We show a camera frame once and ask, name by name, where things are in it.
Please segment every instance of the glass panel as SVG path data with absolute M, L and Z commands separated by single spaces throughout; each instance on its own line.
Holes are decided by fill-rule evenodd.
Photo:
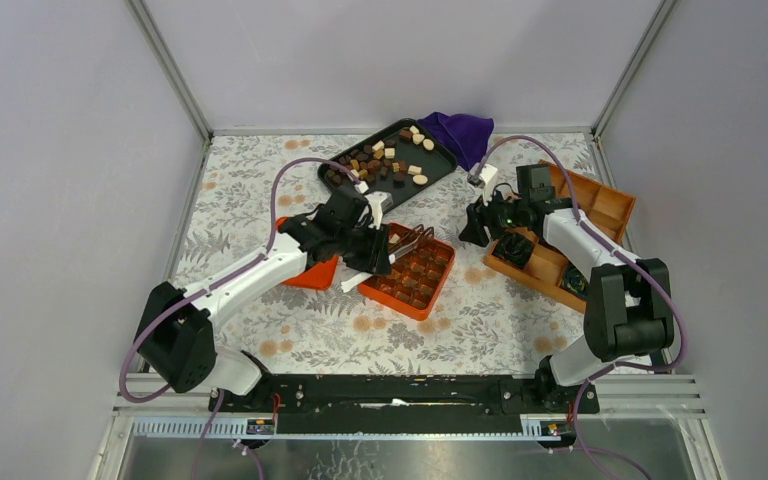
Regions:
M 677 425 L 659 420 L 583 420 L 588 445 L 622 453 L 655 479 L 694 478 Z M 198 440 L 136 437 L 126 456 L 124 479 L 185 480 Z M 208 440 L 197 478 L 258 478 L 251 456 L 229 440 Z M 267 480 L 412 478 L 590 479 L 602 478 L 583 453 L 545 453 L 533 442 L 274 440 L 257 450 Z M 600 456 L 621 478 L 641 478 L 632 467 Z

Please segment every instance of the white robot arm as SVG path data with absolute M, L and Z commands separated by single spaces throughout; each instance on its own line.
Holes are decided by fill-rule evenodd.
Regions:
M 672 344 L 673 319 L 668 306 L 618 258 L 618 253 L 643 268 L 669 292 L 669 274 L 663 262 L 644 260 L 623 249 L 596 228 L 584 212 L 576 218 L 571 199 L 555 197 L 548 165 L 517 168 L 517 198 L 505 199 L 496 191 L 496 174 L 497 169 L 491 165 L 481 171 L 483 192 L 467 207 L 467 226 L 459 238 L 487 246 L 488 230 L 492 238 L 498 239 L 510 227 L 526 227 L 541 242 L 563 253 L 588 279 L 584 335 L 560 353 L 545 358 L 538 375 L 551 375 L 551 382 L 561 387 L 580 385 L 611 363 Z
M 253 299 L 334 255 L 363 272 L 389 273 L 389 227 L 381 219 L 391 204 L 392 197 L 385 192 L 362 197 L 336 190 L 314 218 L 298 215 L 285 221 L 269 251 L 260 247 L 182 289 L 169 282 L 158 285 L 149 295 L 137 335 L 171 305 L 195 298 L 176 312 L 177 322 L 158 326 L 139 353 L 178 393 L 201 384 L 247 394 L 260 380 L 260 366 L 245 353 L 214 344 L 214 332 Z M 358 225 L 367 209 L 369 216 Z

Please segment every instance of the black tray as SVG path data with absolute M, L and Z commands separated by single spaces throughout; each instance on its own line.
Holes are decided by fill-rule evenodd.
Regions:
M 420 133 L 425 135 L 426 138 L 430 138 L 434 142 L 434 150 L 429 152 L 422 148 L 422 145 L 414 145 L 413 142 L 405 142 L 399 139 L 399 130 L 403 128 L 410 128 L 411 126 L 416 126 Z M 337 159 L 344 155 L 349 155 L 350 152 L 355 149 L 363 152 L 364 145 L 372 146 L 375 145 L 379 140 L 383 141 L 390 138 L 396 140 L 396 158 L 394 158 L 393 161 L 404 161 L 408 166 L 416 165 L 417 167 L 422 168 L 422 174 L 428 177 L 428 183 L 422 187 L 419 187 L 413 183 L 413 180 L 410 178 L 411 176 L 408 175 L 408 178 L 405 179 L 405 185 L 402 187 L 397 187 L 393 184 L 392 170 L 387 175 L 387 178 L 381 178 L 379 176 L 376 182 L 369 187 L 369 192 L 388 192 L 393 196 L 393 205 L 385 210 L 385 213 L 398 207 L 409 198 L 430 187 L 434 182 L 452 173 L 458 166 L 458 160 L 455 155 L 452 154 L 452 152 L 450 152 L 443 145 L 440 145 L 440 142 L 438 142 L 437 139 L 428 132 L 428 130 L 423 128 L 422 125 L 411 118 L 403 118 L 399 120 L 389 127 L 379 131 L 378 133 L 367 137 L 362 142 L 356 145 L 352 145 L 345 151 L 340 152 L 338 155 L 332 157 L 331 160 L 336 162 Z M 335 188 L 351 190 L 354 189 L 352 183 L 347 179 L 339 187 L 337 187 L 337 185 L 334 185 L 332 182 L 328 181 L 327 177 L 325 176 L 327 172 L 328 165 L 323 164 L 319 167 L 319 169 L 317 169 L 316 174 L 319 179 L 322 180 L 322 183 L 328 187 L 328 190 L 333 191 Z

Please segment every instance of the orange container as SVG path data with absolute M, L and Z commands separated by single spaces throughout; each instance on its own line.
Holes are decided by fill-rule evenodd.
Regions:
M 404 238 L 411 229 L 390 223 L 390 235 Z M 393 265 L 390 275 L 376 275 L 358 285 L 361 295 L 407 315 L 425 320 L 455 263 L 455 249 L 434 239 Z
M 281 226 L 287 217 L 281 217 L 276 222 Z M 303 274 L 282 282 L 282 285 L 289 287 L 309 288 L 311 290 L 328 290 L 334 281 L 334 274 L 337 272 L 337 256 L 331 257 L 327 262 L 314 265 L 313 268 Z

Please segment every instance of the table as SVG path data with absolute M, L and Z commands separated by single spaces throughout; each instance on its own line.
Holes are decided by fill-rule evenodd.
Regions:
M 534 137 L 568 169 L 597 178 L 583 134 Z M 269 189 L 282 165 L 300 157 L 330 158 L 363 138 L 215 137 L 175 284 L 207 277 L 265 242 Z M 516 185 L 515 166 L 544 158 L 533 145 L 511 142 L 490 163 L 502 182 Z M 278 192 L 279 216 L 308 212 L 327 200 L 316 167 L 303 164 L 287 172 Z M 273 373 L 533 373 L 541 358 L 581 335 L 582 315 L 486 268 L 485 249 L 457 239 L 465 208 L 477 196 L 458 169 L 385 216 L 407 226 L 434 226 L 437 237 L 455 247 L 455 264 L 427 320 L 405 317 L 356 291 L 343 293 L 339 282 L 355 272 L 340 265 L 331 289 L 278 286 L 234 315 L 217 337 L 253 353 Z

